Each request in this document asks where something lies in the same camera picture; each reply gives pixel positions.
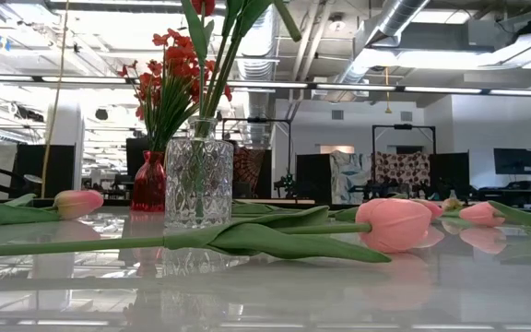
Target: monitor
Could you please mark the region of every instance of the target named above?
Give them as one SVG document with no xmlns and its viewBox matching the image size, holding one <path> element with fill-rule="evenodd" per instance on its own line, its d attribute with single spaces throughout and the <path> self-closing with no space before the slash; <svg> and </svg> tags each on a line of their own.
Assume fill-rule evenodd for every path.
<svg viewBox="0 0 531 332">
<path fill-rule="evenodd" d="M 531 175 L 531 149 L 496 148 L 495 173 L 502 175 Z"/>
</svg>

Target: glossy table surface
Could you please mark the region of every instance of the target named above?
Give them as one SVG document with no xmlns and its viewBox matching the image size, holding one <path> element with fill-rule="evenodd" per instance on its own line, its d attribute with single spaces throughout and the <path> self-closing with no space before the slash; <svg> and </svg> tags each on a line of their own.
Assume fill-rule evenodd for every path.
<svg viewBox="0 0 531 332">
<path fill-rule="evenodd" d="M 0 227 L 0 243 L 163 230 L 119 208 L 82 221 Z M 531 331 L 531 231 L 437 222 L 430 235 L 377 265 L 159 248 L 0 257 L 0 331 Z"/>
</svg>

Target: textured glass vase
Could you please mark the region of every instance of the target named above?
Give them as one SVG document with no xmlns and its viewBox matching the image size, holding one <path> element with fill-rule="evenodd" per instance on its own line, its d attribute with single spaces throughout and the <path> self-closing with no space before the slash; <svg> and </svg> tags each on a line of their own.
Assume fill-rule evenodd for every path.
<svg viewBox="0 0 531 332">
<path fill-rule="evenodd" d="M 165 211 L 164 152 L 145 151 L 145 163 L 136 173 L 131 211 Z"/>
<path fill-rule="evenodd" d="M 215 140 L 216 119 L 189 122 L 189 136 L 167 145 L 166 226 L 230 222 L 233 145 Z"/>
</svg>

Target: white table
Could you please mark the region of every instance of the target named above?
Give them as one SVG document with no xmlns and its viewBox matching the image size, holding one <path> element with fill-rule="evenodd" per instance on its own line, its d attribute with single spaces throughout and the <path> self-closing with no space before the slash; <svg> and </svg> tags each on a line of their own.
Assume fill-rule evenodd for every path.
<svg viewBox="0 0 531 332">
<path fill-rule="evenodd" d="M 124 218 L 88 220 L 108 238 Z M 159 257 L 155 275 L 159 250 L 122 252 L 146 260 L 138 277 L 115 250 L 0 257 L 0 331 L 531 331 L 531 255 L 501 262 L 437 228 L 440 243 L 384 265 L 180 250 Z M 502 231 L 503 253 L 530 239 Z M 40 241 L 87 235 L 51 234 Z"/>
</svg>

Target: ceiling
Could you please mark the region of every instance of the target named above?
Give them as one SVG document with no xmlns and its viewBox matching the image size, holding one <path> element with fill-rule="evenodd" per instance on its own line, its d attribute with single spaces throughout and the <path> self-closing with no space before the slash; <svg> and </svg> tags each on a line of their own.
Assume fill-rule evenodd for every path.
<svg viewBox="0 0 531 332">
<path fill-rule="evenodd" d="M 312 1 L 291 0 L 289 10 L 297 24 L 304 28 L 308 21 L 308 8 Z M 138 70 L 145 70 L 145 63 L 160 55 L 161 49 L 151 42 L 153 33 L 164 33 L 167 28 L 185 33 L 186 22 L 177 6 L 165 6 L 159 0 L 72 0 L 68 14 L 68 33 L 65 52 L 65 76 L 111 77 L 123 64 L 137 60 Z M 341 73 L 352 56 L 352 40 L 358 30 L 359 22 L 380 13 L 382 0 L 329 0 L 331 12 L 341 17 L 345 23 L 342 30 L 328 29 L 329 21 L 315 20 L 315 24 L 324 24 L 321 42 L 316 49 L 313 64 L 308 68 L 307 79 L 315 77 L 333 77 Z M 9 41 L 8 48 L 0 42 L 0 74 L 57 76 L 60 70 L 62 21 L 65 8 L 64 0 L 41 2 L 37 0 L 0 1 L 0 37 Z M 465 23 L 469 17 L 481 16 L 482 19 L 496 17 L 510 18 L 531 11 L 531 0 L 524 1 L 468 1 L 449 0 L 431 1 L 415 19 L 417 22 L 449 24 Z M 220 30 L 222 19 L 214 17 L 216 28 Z M 272 61 L 277 63 L 276 80 L 288 80 L 295 64 L 299 44 L 289 38 L 283 25 L 276 35 L 276 54 Z M 210 48 L 218 49 L 220 37 L 215 36 Z M 408 85 L 443 85 L 456 81 L 468 71 L 428 70 L 404 67 L 390 67 L 389 83 Z M 232 78 L 238 73 L 233 70 Z M 531 81 L 531 71 L 520 70 L 519 77 Z M 371 83 L 384 84 L 384 72 L 369 71 L 365 77 Z M 96 154 L 114 155 L 113 167 L 123 167 L 125 162 L 124 139 L 132 136 L 125 128 L 143 129 L 134 113 L 136 99 L 130 91 L 114 89 L 82 89 L 82 98 L 88 108 L 86 127 L 117 128 L 115 132 L 95 131 L 86 133 L 86 153 L 92 160 Z M 225 116 L 244 117 L 243 92 L 236 92 L 233 104 L 223 101 L 220 105 Z M 419 101 L 417 94 L 396 94 L 399 101 Z M 371 102 L 385 99 L 384 93 L 371 93 Z M 31 120 L 14 117 L 17 110 L 13 104 L 20 105 L 46 118 L 53 92 L 49 88 L 0 86 L 0 125 L 42 125 Z M 95 110 L 108 110 L 109 120 L 95 118 Z M 26 142 L 39 142 L 43 138 L 43 129 L 0 130 L 0 139 L 7 138 Z M 100 145 L 107 148 L 100 150 Z"/>
</svg>

